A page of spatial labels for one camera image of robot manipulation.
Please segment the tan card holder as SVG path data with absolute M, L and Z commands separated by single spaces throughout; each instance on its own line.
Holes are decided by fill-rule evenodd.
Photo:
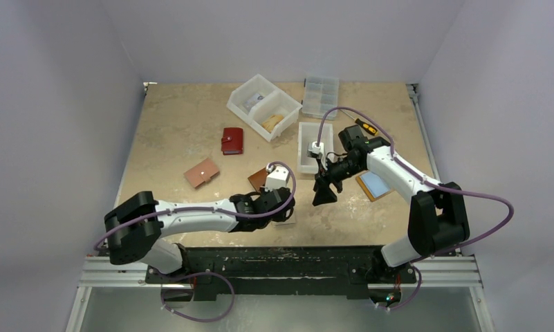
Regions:
M 371 202 L 381 199 L 392 191 L 381 177 L 372 172 L 365 172 L 357 176 L 356 181 Z

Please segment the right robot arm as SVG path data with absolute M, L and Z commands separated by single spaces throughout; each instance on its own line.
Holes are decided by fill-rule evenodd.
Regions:
M 344 153 L 337 160 L 328 158 L 324 144 L 312 142 L 307 149 L 316 159 L 314 206 L 334 203 L 342 191 L 342 182 L 361 172 L 381 178 L 409 204 L 407 234 L 383 246 L 373 256 L 373 276 L 387 282 L 396 276 L 399 266 L 451 248 L 470 236 L 463 196 L 456 183 L 442 184 L 391 152 L 382 137 L 368 138 L 359 126 L 343 129 L 338 137 Z

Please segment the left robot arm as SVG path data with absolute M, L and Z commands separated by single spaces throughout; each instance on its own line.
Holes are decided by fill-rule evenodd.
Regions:
M 269 223 L 287 221 L 294 210 L 293 192 L 287 187 L 235 194 L 208 203 L 172 203 L 156 200 L 150 191 L 135 194 L 104 217 L 109 259 L 121 266 L 142 262 L 171 282 L 190 273 L 187 254 L 166 237 L 192 232 L 254 232 Z

